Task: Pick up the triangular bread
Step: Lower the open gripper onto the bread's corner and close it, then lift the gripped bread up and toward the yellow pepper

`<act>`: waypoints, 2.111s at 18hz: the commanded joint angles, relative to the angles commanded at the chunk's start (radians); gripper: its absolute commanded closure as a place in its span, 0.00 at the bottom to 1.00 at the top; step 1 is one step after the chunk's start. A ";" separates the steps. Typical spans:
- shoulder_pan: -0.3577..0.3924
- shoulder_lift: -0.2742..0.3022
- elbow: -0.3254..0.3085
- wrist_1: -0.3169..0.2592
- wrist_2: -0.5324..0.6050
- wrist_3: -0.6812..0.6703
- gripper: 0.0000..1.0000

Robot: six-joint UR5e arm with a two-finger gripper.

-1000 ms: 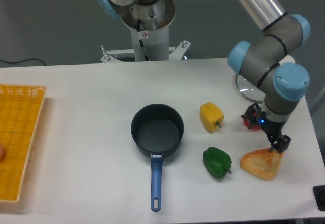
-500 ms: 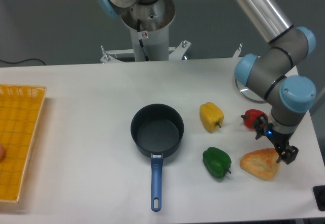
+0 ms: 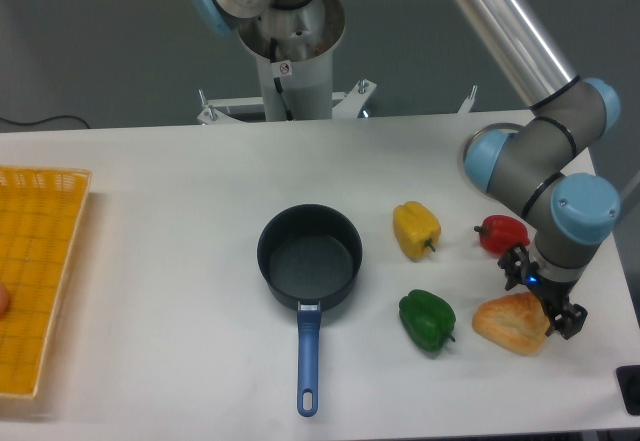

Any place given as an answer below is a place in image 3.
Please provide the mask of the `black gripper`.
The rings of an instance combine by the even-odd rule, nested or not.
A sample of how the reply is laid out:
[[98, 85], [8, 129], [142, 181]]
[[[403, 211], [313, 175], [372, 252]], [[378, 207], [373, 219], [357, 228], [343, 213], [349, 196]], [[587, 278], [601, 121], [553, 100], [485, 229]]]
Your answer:
[[549, 320], [547, 337], [558, 333], [569, 340], [582, 330], [588, 311], [570, 301], [570, 294], [580, 279], [575, 270], [548, 265], [534, 255], [529, 258], [522, 243], [510, 247], [498, 260], [498, 267], [504, 272], [506, 291], [525, 285], [538, 298]]

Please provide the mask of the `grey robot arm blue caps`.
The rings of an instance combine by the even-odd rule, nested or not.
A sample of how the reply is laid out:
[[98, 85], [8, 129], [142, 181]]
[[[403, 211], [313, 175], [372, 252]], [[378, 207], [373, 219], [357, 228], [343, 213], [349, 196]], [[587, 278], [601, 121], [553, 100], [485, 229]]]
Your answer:
[[[255, 56], [268, 120], [357, 115], [332, 100], [332, 52], [345, 25], [338, 0], [191, 1], [212, 31], [237, 33]], [[509, 249], [499, 264], [508, 285], [525, 285], [551, 329], [570, 338], [587, 317], [570, 292], [611, 233], [620, 198], [605, 179], [563, 169], [615, 124], [619, 97], [576, 73], [524, 0], [455, 1], [533, 116], [521, 128], [478, 131], [465, 173], [535, 229], [530, 248]]]

